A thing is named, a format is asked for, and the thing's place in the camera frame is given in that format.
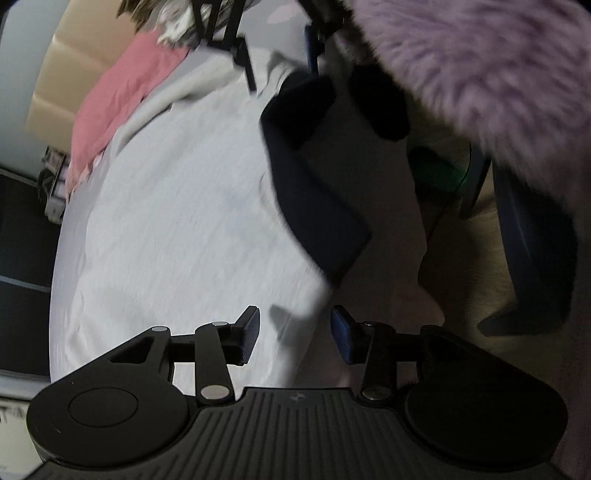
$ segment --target beige floor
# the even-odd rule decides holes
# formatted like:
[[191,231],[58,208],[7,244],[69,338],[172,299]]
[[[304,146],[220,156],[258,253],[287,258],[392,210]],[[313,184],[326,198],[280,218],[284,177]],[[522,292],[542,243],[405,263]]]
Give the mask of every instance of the beige floor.
[[[454,333],[556,386],[563,335],[486,338],[476,325],[515,301],[501,241],[492,176],[469,220],[458,218],[459,202],[450,206],[428,246],[419,281],[446,315]],[[444,199],[421,196],[426,231]]]

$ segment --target white sheet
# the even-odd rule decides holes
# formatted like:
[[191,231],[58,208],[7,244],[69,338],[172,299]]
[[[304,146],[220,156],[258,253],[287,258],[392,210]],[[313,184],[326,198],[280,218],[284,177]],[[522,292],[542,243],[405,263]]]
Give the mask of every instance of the white sheet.
[[[277,45],[290,57],[303,60],[305,54],[302,33],[306,18],[295,3],[279,5],[280,3],[275,0],[264,0],[245,14],[243,27],[249,44]],[[206,58],[207,55],[199,51],[191,54],[175,74],[178,74],[177,77],[181,76]],[[335,72],[335,77],[338,78],[342,74],[342,71]],[[345,278],[332,303],[344,304],[360,319],[371,318],[393,323],[400,330],[407,332],[416,332],[425,323],[441,323],[443,317],[439,308],[416,283],[426,243],[420,211],[414,196],[414,184],[405,157],[404,142],[393,144],[378,139],[366,122],[360,119],[347,99],[342,85],[339,86],[339,90],[337,104],[329,112],[327,121],[314,136],[313,141],[306,146],[306,151],[309,160],[321,176],[368,218],[374,230],[374,238]],[[72,319],[72,303],[74,294],[79,289],[82,273],[87,269],[88,256],[85,246],[90,233],[90,229],[87,228],[88,218],[94,209],[101,206],[99,196],[103,189],[103,181],[115,174],[111,171],[113,164],[110,159],[102,162],[88,184],[76,192],[62,226],[50,315],[53,380],[61,378],[78,366],[64,361],[65,351],[69,348],[66,327],[70,325],[74,332],[78,328],[72,327],[72,322],[77,321]],[[149,268],[146,268],[145,272],[151,276],[158,274]],[[160,298],[160,302],[174,303],[178,301],[180,293],[174,291]],[[228,290],[220,293],[231,294]],[[114,296],[107,295],[103,301],[105,304],[113,303],[113,298]],[[244,301],[246,306],[256,304],[258,299],[249,298]],[[140,309],[137,305],[134,308],[135,314],[138,314]],[[295,384],[310,387],[349,384],[350,369],[341,363],[332,342],[327,312],[321,312],[318,305],[298,308],[302,311],[315,309],[321,322],[299,367]],[[289,310],[279,306],[267,312],[263,311],[262,315],[267,321],[272,316],[276,325],[282,325],[286,312]],[[180,331],[176,326],[175,316],[162,320],[152,318],[144,325],[149,327],[156,323],[164,323],[170,326],[174,333],[190,333],[197,325],[218,319],[202,318],[197,310],[193,310],[191,315],[194,323],[190,327],[188,324],[185,325],[185,331]],[[93,338],[99,336],[94,332],[100,332],[102,345],[98,350],[87,352],[88,358],[94,358],[126,339],[122,338],[121,332],[102,328],[103,322],[103,318],[95,318],[85,326],[86,340],[93,341]],[[293,343],[293,348],[299,348],[296,356],[301,356],[304,353],[305,341]],[[189,378],[192,378],[192,371],[186,372],[184,382],[187,386]],[[278,379],[278,384],[285,384],[284,380]]]
[[[249,364],[230,369],[236,391],[291,384],[330,287],[280,214],[263,207],[258,119],[293,67],[267,51],[251,49],[251,59],[256,95],[216,54],[147,100],[113,139],[55,359],[63,368],[151,326],[191,333],[254,304],[261,330]],[[280,325],[273,308],[289,312]],[[175,384],[192,394],[192,369],[177,369]]]

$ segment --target cable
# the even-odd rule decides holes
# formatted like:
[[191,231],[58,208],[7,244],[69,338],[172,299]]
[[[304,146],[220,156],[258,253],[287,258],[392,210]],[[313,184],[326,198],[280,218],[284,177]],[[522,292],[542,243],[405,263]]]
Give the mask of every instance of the cable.
[[[472,144],[470,144],[470,159],[472,159]],[[458,191],[460,190],[460,188],[462,187],[462,185],[464,184],[464,181],[468,177],[469,170],[470,170],[470,165],[468,165],[468,168],[466,169],[464,176],[460,180],[460,183],[458,183],[457,187],[453,191],[450,200],[444,205],[444,207],[441,209],[441,212],[439,212],[439,214],[435,218],[435,221],[433,222],[433,225],[431,226],[431,229],[429,230],[429,234],[427,235],[427,246],[431,242],[431,237],[433,236],[433,233],[435,233],[435,229],[437,228],[437,226],[439,225],[439,222],[441,221],[441,219],[443,218],[443,216],[447,212],[447,209],[456,200],[456,195],[457,195]]]

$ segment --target beige cushion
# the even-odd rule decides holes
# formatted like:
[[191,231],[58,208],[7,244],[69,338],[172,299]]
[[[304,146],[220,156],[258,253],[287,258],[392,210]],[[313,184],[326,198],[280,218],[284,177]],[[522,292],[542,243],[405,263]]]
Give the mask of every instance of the beige cushion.
[[115,18],[120,1],[70,0],[53,35],[26,124],[52,147],[70,151],[80,104],[134,37],[129,17]]

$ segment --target white wall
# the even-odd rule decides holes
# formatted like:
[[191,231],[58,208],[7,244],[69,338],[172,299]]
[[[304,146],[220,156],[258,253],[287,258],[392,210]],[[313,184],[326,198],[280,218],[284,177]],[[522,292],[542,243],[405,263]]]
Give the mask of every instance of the white wall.
[[24,125],[41,63],[68,1],[18,1],[0,38],[0,167],[33,178],[46,145]]

